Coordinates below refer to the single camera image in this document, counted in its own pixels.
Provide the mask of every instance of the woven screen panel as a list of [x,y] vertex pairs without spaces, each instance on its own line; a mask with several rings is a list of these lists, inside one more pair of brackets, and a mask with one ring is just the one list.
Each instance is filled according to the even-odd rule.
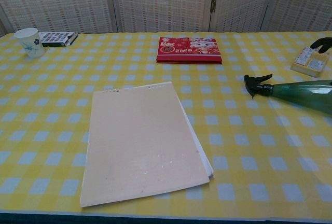
[[275,0],[266,31],[332,30],[332,0]]
[[267,0],[217,0],[210,31],[259,31]]
[[0,0],[14,31],[36,27],[39,31],[116,31],[107,0]]
[[205,0],[118,0],[124,32],[201,31]]

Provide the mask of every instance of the green spray bottle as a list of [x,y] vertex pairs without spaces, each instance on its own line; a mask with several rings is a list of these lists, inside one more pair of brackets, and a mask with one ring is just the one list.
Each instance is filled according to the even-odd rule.
[[271,96],[332,115],[332,80],[261,84],[271,77],[272,74],[261,77],[245,75],[244,82],[248,93],[253,98],[255,94]]

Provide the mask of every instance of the red calendar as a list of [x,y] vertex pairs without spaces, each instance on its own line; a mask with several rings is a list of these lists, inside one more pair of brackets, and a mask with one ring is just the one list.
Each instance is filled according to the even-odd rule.
[[222,64],[222,56],[213,38],[161,37],[157,63]]

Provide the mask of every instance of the white mug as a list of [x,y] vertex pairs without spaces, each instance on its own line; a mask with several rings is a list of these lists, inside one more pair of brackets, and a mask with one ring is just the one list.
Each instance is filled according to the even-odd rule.
[[31,58],[41,57],[44,54],[42,41],[36,28],[27,28],[16,31],[14,37],[21,43],[25,52]]

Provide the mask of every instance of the yellow checkered tablecloth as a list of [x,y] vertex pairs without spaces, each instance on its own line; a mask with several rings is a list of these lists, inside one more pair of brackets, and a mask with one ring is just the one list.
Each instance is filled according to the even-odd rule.
[[[159,36],[213,37],[223,65],[156,64]],[[332,32],[80,34],[29,59],[0,39],[0,212],[332,220],[332,118],[246,92]],[[331,61],[322,74],[332,79]],[[207,185],[80,208],[92,92],[171,80],[208,156]]]

